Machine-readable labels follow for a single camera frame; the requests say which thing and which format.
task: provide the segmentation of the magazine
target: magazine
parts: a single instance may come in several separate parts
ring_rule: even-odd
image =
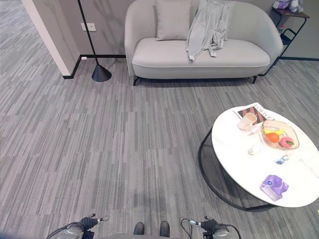
[[[274,120],[274,118],[265,110],[258,102],[243,106],[241,110],[234,111],[235,114],[242,119],[246,113],[253,113],[257,120],[253,125],[264,122],[265,120]]]

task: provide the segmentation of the round coffee table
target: round coffee table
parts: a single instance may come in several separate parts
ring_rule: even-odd
[[[311,139],[285,117],[267,111],[275,120],[290,125],[295,130],[300,142],[299,147],[294,150],[271,148],[260,138],[260,129],[245,132],[238,128],[237,124],[240,119],[234,111],[240,109],[242,107],[223,112],[216,119],[198,150],[199,167],[210,189],[224,202],[243,211],[260,211],[276,206],[295,208],[315,201],[319,197],[319,152]],[[244,208],[223,197],[211,185],[201,162],[202,147],[210,135],[217,159],[227,174],[240,187],[267,204]],[[260,151],[256,152],[255,155],[250,155],[248,150],[253,145]],[[281,165],[275,163],[275,160],[287,153],[290,154],[288,161]],[[283,198],[275,202],[260,189],[268,175],[277,175],[289,185],[288,191],[283,193]]]

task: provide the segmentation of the throw pillow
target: throw pillow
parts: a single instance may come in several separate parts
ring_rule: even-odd
[[[191,0],[156,0],[157,40],[186,40]]]

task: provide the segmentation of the white cup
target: white cup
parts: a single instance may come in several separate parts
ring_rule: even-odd
[[[240,120],[238,127],[241,130],[250,130],[256,120],[257,117],[253,113],[246,113],[245,116]]]

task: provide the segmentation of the pink fruit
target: pink fruit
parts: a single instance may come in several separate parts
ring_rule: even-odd
[[[283,137],[280,140],[280,145],[284,148],[291,148],[294,145],[294,140],[290,137]]]

